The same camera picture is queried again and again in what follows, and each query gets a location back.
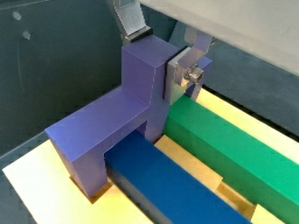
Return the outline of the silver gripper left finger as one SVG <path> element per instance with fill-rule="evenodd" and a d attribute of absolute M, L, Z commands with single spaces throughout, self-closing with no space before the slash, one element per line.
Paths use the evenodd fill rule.
<path fill-rule="evenodd" d="M 124 45 L 152 34 L 152 28 L 145 24 L 141 5 L 136 0 L 107 0 L 107 4 L 116 20 Z"/>

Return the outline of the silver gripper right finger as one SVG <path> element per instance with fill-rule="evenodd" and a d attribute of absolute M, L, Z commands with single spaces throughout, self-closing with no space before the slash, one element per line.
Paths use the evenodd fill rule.
<path fill-rule="evenodd" d="M 212 36 L 187 26 L 184 40 L 191 46 L 185 46 L 167 62 L 163 98 L 169 104 L 183 95 L 197 99 L 204 78 L 200 59 L 209 50 Z"/>

